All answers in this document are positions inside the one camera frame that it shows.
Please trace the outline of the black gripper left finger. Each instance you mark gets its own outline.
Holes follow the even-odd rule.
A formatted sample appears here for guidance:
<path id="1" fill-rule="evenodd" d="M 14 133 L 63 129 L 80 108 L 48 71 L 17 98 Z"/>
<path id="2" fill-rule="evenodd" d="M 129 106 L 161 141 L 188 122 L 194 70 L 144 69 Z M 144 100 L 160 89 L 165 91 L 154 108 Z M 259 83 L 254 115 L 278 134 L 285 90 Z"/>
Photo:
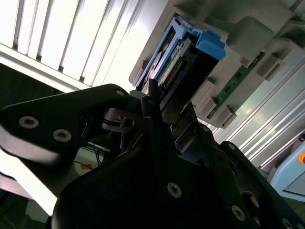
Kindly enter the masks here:
<path id="1" fill-rule="evenodd" d="M 58 199 L 76 180 L 69 172 L 79 148 L 111 131 L 129 141 L 123 150 L 105 140 L 118 156 L 139 147 L 156 160 L 172 158 L 174 143 L 160 116 L 160 98 L 157 81 L 150 80 L 148 94 L 106 84 L 9 105 L 0 112 L 0 173 L 35 200 Z"/>

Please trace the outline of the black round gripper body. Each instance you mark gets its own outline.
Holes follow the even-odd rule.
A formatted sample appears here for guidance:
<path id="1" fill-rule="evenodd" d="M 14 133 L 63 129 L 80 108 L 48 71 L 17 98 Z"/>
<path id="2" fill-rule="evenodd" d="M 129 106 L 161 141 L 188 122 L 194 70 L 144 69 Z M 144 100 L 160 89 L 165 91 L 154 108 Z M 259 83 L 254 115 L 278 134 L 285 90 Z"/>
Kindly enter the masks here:
<path id="1" fill-rule="evenodd" d="M 70 183 L 53 229 L 235 229 L 231 200 L 203 162 L 135 148 Z"/>

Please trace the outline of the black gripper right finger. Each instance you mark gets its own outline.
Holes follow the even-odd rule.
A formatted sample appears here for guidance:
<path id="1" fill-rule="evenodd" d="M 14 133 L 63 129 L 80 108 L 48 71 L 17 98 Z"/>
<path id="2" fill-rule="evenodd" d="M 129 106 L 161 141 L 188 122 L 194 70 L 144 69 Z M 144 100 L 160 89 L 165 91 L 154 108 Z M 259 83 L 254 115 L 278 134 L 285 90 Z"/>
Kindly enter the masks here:
<path id="1" fill-rule="evenodd" d="M 200 144 L 199 162 L 208 171 L 212 202 L 210 219 L 218 229 L 303 229 L 305 223 L 283 200 L 243 153 L 231 142 L 220 145 L 211 130 L 189 117 Z"/>

